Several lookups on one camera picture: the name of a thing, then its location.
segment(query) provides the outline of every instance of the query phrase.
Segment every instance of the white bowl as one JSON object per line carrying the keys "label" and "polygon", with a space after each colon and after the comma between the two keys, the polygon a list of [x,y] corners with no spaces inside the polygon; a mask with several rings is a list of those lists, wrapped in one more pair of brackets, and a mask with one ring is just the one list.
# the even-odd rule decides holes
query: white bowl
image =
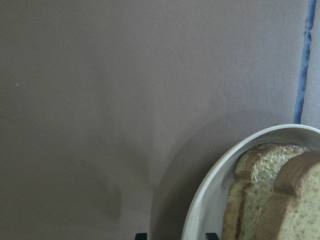
{"label": "white bowl", "polygon": [[186,216],[182,240],[206,240],[206,233],[216,233],[221,240],[229,187],[241,154],[266,143],[289,143],[320,151],[320,130],[300,124],[284,124],[261,130],[227,151],[205,176],[193,197]]}

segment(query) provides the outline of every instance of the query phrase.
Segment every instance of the bread slice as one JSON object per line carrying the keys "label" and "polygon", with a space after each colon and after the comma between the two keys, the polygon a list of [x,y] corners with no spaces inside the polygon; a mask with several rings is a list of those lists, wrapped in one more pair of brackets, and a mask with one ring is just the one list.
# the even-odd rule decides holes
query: bread slice
{"label": "bread slice", "polygon": [[256,240],[320,239],[320,154],[306,152],[289,160],[274,181]]}
{"label": "bread slice", "polygon": [[235,168],[223,218],[223,240],[253,240],[263,206],[273,194],[273,183],[289,159],[306,147],[268,143],[245,152]]}

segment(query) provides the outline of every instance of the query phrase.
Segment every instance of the gray surface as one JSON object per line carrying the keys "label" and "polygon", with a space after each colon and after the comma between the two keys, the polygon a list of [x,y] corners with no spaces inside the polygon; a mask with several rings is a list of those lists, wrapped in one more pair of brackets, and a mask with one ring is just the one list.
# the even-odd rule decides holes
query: gray surface
{"label": "gray surface", "polygon": [[307,0],[1,1],[1,239],[178,239],[214,162],[292,123]]}
{"label": "gray surface", "polygon": [[320,128],[320,2],[315,6],[315,17],[311,31],[310,62],[301,122]]}

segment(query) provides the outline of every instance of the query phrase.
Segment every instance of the whole grain bread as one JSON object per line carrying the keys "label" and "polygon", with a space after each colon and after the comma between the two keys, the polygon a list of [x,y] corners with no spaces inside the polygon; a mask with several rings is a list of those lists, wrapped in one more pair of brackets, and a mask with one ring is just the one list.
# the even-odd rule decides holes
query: whole grain bread
{"label": "whole grain bread", "polygon": [[245,152],[235,168],[223,218],[223,240],[253,240],[273,183],[289,159],[308,151],[293,144],[268,143]]}
{"label": "whole grain bread", "polygon": [[320,239],[320,153],[290,159],[274,181],[256,240]]}

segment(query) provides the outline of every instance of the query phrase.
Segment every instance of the black object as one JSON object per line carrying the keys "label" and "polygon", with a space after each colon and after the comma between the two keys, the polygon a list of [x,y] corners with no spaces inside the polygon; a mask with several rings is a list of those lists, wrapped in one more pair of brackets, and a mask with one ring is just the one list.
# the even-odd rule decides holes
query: black object
{"label": "black object", "polygon": [[207,232],[205,235],[207,240],[219,240],[218,235],[215,232]]}
{"label": "black object", "polygon": [[144,233],[137,233],[137,234],[135,235],[134,240],[148,240],[147,233],[146,233],[146,232],[144,232]]}

